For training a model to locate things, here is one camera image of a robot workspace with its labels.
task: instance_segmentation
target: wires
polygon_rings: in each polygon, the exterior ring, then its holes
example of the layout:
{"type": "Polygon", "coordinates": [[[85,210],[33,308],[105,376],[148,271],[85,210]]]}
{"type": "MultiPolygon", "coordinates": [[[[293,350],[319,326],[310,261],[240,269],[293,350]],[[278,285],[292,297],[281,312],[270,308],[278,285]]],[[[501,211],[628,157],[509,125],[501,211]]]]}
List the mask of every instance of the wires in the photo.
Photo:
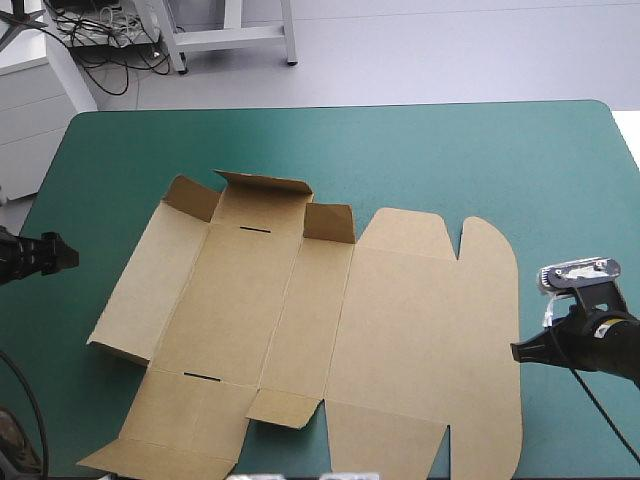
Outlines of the wires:
{"type": "Polygon", "coordinates": [[[40,406],[38,405],[38,401],[36,400],[36,396],[33,394],[33,390],[29,386],[29,382],[26,377],[22,374],[18,365],[14,363],[13,360],[2,350],[0,350],[0,358],[4,360],[4,363],[13,371],[16,378],[22,385],[27,397],[29,397],[29,402],[31,403],[31,408],[33,409],[33,413],[36,416],[36,422],[38,423],[38,431],[40,432],[40,443],[42,444],[42,475],[40,478],[42,480],[48,480],[49,478],[49,444],[47,443],[47,432],[44,428],[44,420],[42,419],[42,412],[40,411],[40,406]]]}
{"type": "MultiPolygon", "coordinates": [[[[76,63],[84,70],[101,91],[112,96],[122,96],[129,90],[130,86],[130,70],[151,71],[157,75],[168,75],[171,72],[171,66],[168,62],[169,55],[163,54],[162,58],[155,63],[150,61],[141,51],[144,45],[136,43],[140,35],[145,35],[151,42],[154,52],[161,51],[159,40],[154,41],[151,35],[145,30],[140,18],[137,15],[131,15],[124,12],[121,8],[103,7],[97,10],[95,2],[91,2],[97,14],[97,19],[86,18],[85,13],[73,14],[67,13],[62,9],[54,8],[48,0],[44,0],[44,4],[50,11],[54,12],[55,18],[53,22],[60,33],[62,33],[69,41],[67,46],[63,40],[57,35],[51,33],[45,28],[37,28],[55,41],[63,45],[71,54],[76,63]],[[98,42],[94,37],[103,37],[106,45],[98,42]],[[103,47],[106,53],[101,54],[92,52],[90,58],[84,52],[80,53],[76,47],[103,47]],[[125,47],[134,49],[136,56],[142,62],[142,65],[133,65],[127,61],[125,55],[120,58],[115,57],[115,52],[123,52],[125,47]],[[124,70],[124,87],[118,91],[112,91],[102,85],[92,70],[105,65],[117,65],[124,70]]],[[[12,22],[24,24],[23,22],[12,19],[12,22]]]]}
{"type": "Polygon", "coordinates": [[[583,388],[583,390],[585,391],[585,393],[589,397],[589,400],[591,400],[593,405],[598,409],[600,414],[606,420],[606,422],[609,425],[609,427],[611,428],[611,430],[613,430],[613,433],[616,434],[616,437],[618,437],[618,440],[620,440],[620,442],[622,442],[622,445],[624,445],[624,448],[626,448],[628,450],[628,452],[635,459],[635,461],[638,463],[638,465],[640,465],[640,456],[638,456],[638,452],[636,452],[633,449],[633,447],[627,441],[627,439],[624,437],[624,435],[622,435],[622,432],[620,432],[620,430],[618,430],[618,427],[616,427],[615,423],[613,423],[613,420],[611,420],[611,417],[609,417],[609,415],[607,414],[606,410],[602,407],[602,405],[600,404],[598,399],[595,397],[595,395],[593,394],[593,392],[589,388],[589,386],[585,383],[585,381],[582,379],[582,377],[578,374],[576,369],[573,367],[573,364],[571,363],[571,360],[569,360],[569,357],[564,353],[564,350],[562,350],[562,347],[560,346],[560,342],[558,342],[558,338],[556,337],[556,333],[555,333],[554,329],[552,327],[547,327],[547,329],[549,330],[549,334],[551,335],[551,339],[553,340],[553,343],[554,343],[554,345],[556,347],[556,350],[558,350],[558,353],[560,353],[560,356],[562,357],[562,360],[569,367],[569,370],[571,371],[571,374],[574,376],[574,378],[578,381],[580,386],[583,388]]]}

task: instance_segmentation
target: white floor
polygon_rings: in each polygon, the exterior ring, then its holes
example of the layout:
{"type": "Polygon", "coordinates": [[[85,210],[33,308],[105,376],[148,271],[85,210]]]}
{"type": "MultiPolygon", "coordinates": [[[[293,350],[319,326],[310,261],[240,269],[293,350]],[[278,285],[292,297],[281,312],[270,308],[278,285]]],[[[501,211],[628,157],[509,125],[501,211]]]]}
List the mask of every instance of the white floor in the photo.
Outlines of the white floor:
{"type": "MultiPolygon", "coordinates": [[[[245,0],[243,21],[280,17],[245,0]]],[[[300,63],[284,48],[196,53],[189,73],[133,74],[126,95],[92,84],[102,110],[307,107],[597,99],[640,110],[640,0],[293,0],[300,63]]],[[[172,0],[186,30],[211,28],[221,2],[172,0]]],[[[120,68],[97,72],[123,86],[120,68]]],[[[616,114],[640,148],[639,114],[616,114]]],[[[0,208],[22,224],[29,201],[0,208]]]]}

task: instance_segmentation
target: white cabinet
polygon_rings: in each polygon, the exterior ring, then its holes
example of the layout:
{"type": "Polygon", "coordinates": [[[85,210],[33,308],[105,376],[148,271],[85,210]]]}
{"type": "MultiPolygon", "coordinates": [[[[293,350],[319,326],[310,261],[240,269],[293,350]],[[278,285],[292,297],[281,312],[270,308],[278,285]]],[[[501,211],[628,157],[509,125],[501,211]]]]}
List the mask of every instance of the white cabinet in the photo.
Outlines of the white cabinet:
{"type": "MultiPolygon", "coordinates": [[[[26,3],[28,11],[41,8],[26,3]]],[[[28,30],[0,51],[0,200],[36,193],[71,119],[95,110],[69,52],[55,40],[28,30]]]]}

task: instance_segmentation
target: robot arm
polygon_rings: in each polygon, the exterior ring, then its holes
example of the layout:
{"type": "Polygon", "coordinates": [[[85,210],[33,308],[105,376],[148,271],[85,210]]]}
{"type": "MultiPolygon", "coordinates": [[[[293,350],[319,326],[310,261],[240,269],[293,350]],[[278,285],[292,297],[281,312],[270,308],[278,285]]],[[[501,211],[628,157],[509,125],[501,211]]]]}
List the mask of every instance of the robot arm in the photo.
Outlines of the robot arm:
{"type": "Polygon", "coordinates": [[[0,285],[36,272],[57,273],[78,264],[78,252],[57,233],[43,233],[40,239],[16,237],[0,226],[0,285]]]}
{"type": "Polygon", "coordinates": [[[573,297],[575,304],[565,317],[547,319],[546,328],[535,337],[512,344],[513,358],[606,372],[640,386],[640,321],[627,310],[615,281],[618,276],[620,265],[601,257],[541,269],[540,289],[573,297]]]}

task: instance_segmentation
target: slot cut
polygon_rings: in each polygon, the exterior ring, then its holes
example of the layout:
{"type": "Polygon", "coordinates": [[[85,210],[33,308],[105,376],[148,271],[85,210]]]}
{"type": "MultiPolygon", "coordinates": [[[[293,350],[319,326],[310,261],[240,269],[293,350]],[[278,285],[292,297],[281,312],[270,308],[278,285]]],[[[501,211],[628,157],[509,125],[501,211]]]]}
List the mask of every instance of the slot cut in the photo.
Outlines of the slot cut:
{"type": "Polygon", "coordinates": [[[184,372],[184,375],[186,375],[187,377],[201,378],[203,380],[211,380],[212,382],[220,382],[220,381],[222,381],[219,378],[208,377],[206,375],[200,375],[198,373],[184,372]]]}
{"type": "Polygon", "coordinates": [[[252,232],[262,232],[262,233],[271,233],[271,230],[265,230],[264,228],[253,228],[253,227],[240,227],[242,230],[250,230],[252,232]]]}

